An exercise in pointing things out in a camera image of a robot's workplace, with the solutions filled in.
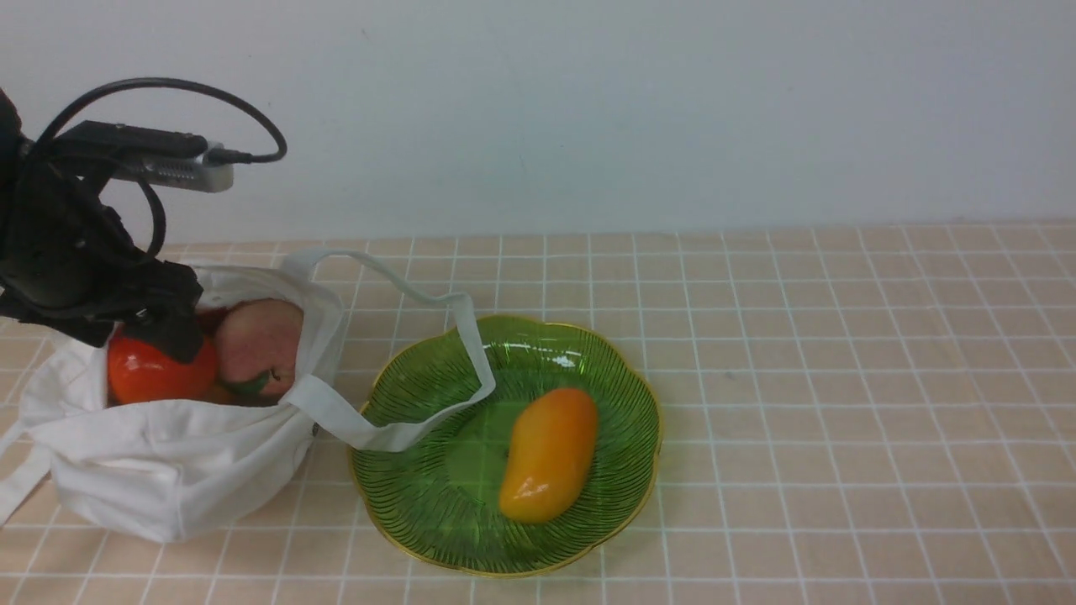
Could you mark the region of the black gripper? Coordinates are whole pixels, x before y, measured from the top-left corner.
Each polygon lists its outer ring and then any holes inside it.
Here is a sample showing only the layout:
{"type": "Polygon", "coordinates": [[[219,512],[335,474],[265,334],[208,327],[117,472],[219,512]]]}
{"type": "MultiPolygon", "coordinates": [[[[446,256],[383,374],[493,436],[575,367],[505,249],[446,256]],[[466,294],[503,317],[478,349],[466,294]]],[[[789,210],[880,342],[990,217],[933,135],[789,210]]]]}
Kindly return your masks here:
{"type": "Polygon", "coordinates": [[[203,349],[192,268],[159,257],[166,212],[143,179],[151,215],[146,248],[80,177],[53,160],[55,140],[31,141],[3,97],[3,316],[49,327],[91,347],[114,332],[176,363],[203,349]]]}

